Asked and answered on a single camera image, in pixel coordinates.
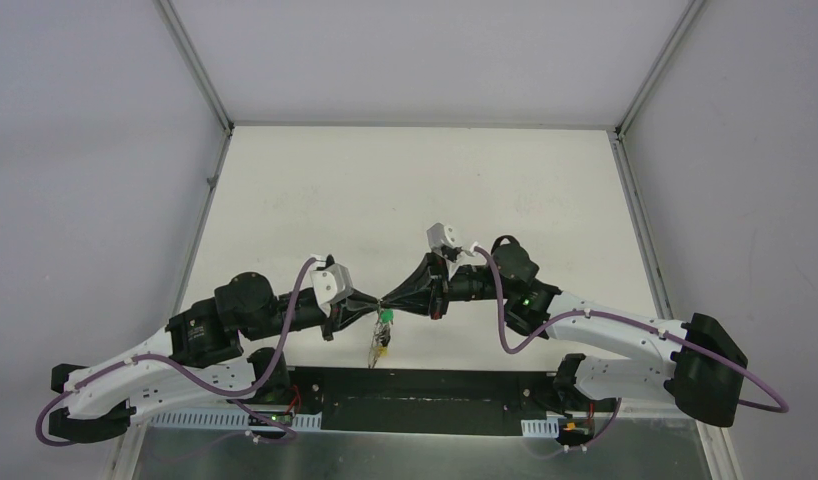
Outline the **large keyring with keys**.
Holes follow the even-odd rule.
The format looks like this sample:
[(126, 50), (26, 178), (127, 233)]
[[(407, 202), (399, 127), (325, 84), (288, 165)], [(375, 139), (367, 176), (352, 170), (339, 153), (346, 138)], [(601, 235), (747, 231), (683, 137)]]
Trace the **large keyring with keys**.
[(387, 354), (393, 320), (394, 312), (391, 309), (380, 308), (377, 311), (367, 360), (369, 369), (374, 369), (378, 361)]

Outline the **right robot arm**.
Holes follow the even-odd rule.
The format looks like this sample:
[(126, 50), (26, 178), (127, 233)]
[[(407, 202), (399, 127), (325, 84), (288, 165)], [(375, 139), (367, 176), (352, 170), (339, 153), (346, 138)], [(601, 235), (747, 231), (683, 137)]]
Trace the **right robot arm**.
[(566, 355), (556, 370), (554, 400), (568, 410), (589, 400), (636, 399), (675, 405), (705, 424), (730, 427), (740, 404), (748, 359), (715, 318), (689, 321), (623, 313), (538, 279), (538, 265), (510, 235), (495, 240), (491, 263), (464, 265), (467, 252), (434, 246), (418, 268), (386, 294), (386, 309), (431, 319), (453, 302), (494, 300), (498, 335), (585, 344), (613, 353)]

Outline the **right controller board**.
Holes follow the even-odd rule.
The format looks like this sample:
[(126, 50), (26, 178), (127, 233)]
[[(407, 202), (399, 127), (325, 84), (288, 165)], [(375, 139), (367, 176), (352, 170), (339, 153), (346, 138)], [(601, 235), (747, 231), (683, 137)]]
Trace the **right controller board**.
[(571, 419), (560, 423), (557, 442), (563, 446), (576, 447), (594, 438), (594, 422), (590, 419)]

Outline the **left controller board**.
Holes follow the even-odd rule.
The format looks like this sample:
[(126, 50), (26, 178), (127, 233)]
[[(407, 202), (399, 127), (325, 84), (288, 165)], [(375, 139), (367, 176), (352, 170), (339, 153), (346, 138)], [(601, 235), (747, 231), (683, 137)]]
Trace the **left controller board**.
[(270, 427), (274, 423), (291, 426), (293, 421), (292, 413), (257, 411), (256, 415), (248, 415), (248, 425), (256, 427)]

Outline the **controller board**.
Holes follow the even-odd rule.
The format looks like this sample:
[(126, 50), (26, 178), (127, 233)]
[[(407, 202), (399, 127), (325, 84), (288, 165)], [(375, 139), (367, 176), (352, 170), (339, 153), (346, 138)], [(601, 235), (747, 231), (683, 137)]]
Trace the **controller board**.
[(560, 423), (557, 442), (563, 446), (576, 447), (594, 438), (594, 422), (590, 419), (571, 419)]
[(256, 427), (270, 427), (274, 423), (291, 426), (293, 421), (292, 413), (257, 411), (256, 415), (248, 415), (248, 425)]

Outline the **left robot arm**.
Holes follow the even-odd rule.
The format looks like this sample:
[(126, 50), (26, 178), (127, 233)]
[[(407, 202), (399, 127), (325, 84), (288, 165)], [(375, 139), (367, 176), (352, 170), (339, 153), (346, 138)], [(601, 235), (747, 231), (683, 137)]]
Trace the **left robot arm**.
[(318, 328), (330, 339), (380, 305), (340, 265), (303, 269), (283, 295), (265, 276), (241, 273), (126, 352), (95, 366), (53, 367), (57, 396), (38, 414), (36, 437), (54, 447), (103, 442), (158, 413), (220, 399), (297, 407), (288, 335)]

